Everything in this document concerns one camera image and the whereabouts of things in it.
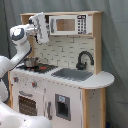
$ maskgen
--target oven knob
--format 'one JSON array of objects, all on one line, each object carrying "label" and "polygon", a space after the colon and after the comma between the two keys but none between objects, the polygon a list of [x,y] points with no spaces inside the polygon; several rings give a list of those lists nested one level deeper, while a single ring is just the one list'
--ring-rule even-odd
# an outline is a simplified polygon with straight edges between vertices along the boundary
[{"label": "oven knob", "polygon": [[36,82],[32,82],[32,87],[36,88],[37,87],[37,83]]},{"label": "oven knob", "polygon": [[18,77],[14,77],[14,82],[18,82]]}]

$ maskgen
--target countertop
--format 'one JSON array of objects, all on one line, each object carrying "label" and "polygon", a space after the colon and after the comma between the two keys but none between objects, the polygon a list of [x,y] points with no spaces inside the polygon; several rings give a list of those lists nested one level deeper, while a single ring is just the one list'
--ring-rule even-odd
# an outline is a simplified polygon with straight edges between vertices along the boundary
[{"label": "countertop", "polygon": [[11,72],[15,71],[17,73],[20,72],[20,73],[25,73],[28,75],[34,75],[36,77],[41,77],[45,80],[54,81],[57,83],[66,84],[67,86],[74,86],[74,87],[79,87],[79,88],[84,88],[84,89],[105,88],[105,87],[113,84],[114,79],[115,79],[112,74],[110,74],[108,72],[104,72],[104,71],[101,71],[97,75],[92,75],[91,77],[89,77],[85,81],[73,81],[73,80],[54,77],[51,75],[52,73],[54,73],[54,72],[56,72],[62,68],[63,67],[55,68],[55,69],[53,69],[53,70],[51,70],[45,74],[29,72],[29,71],[20,70],[17,68],[14,68]]}]

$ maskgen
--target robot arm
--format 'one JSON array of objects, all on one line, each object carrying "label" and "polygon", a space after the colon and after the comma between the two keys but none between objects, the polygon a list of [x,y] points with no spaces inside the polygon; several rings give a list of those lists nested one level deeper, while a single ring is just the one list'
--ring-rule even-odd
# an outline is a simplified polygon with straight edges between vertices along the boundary
[{"label": "robot arm", "polygon": [[31,52],[31,45],[27,37],[37,36],[39,44],[49,41],[44,13],[30,17],[27,25],[11,28],[10,36],[17,54],[11,60],[0,56],[0,128],[52,128],[47,118],[43,116],[31,117],[17,113],[3,103],[8,98],[8,91],[2,77],[6,72],[15,68]]},{"label": "robot arm", "polygon": [[27,25],[19,25],[11,28],[10,36],[16,47],[17,54],[11,60],[4,56],[0,56],[0,78],[2,78],[7,71],[14,69],[31,53],[31,46],[27,40],[28,36],[37,36],[39,44],[49,41],[44,13],[31,16],[29,24]]}]

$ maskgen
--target sink faucet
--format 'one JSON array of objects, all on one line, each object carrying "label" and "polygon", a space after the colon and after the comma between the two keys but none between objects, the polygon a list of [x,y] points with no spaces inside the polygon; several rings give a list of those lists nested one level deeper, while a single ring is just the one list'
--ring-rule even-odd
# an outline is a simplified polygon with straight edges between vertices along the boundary
[{"label": "sink faucet", "polygon": [[94,65],[94,60],[93,60],[92,55],[91,55],[89,52],[87,52],[87,51],[82,51],[82,52],[79,54],[78,63],[77,63],[77,65],[76,65],[76,68],[77,68],[78,70],[86,69],[87,63],[86,63],[86,62],[85,62],[85,64],[82,64],[82,63],[81,63],[81,57],[82,57],[83,54],[88,55],[89,58],[90,58],[90,61],[91,61],[90,64],[91,64],[91,65]]}]

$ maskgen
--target cabinet handle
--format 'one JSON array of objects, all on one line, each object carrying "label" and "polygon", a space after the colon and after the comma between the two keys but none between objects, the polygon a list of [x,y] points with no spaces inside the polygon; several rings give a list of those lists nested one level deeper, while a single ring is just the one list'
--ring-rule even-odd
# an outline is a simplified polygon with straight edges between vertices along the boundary
[{"label": "cabinet handle", "polygon": [[51,102],[48,102],[47,113],[48,113],[48,119],[49,119],[49,120],[52,119],[52,116],[50,115],[50,107],[51,107]]},{"label": "cabinet handle", "polygon": [[54,22],[54,19],[51,19],[50,21],[51,33],[54,33],[53,22]]},{"label": "cabinet handle", "polygon": [[32,97],[32,96],[33,96],[32,94],[27,94],[27,93],[25,93],[25,92],[23,92],[23,91],[19,91],[19,93],[20,93],[21,95],[23,95],[23,96],[28,96],[28,97]]}]

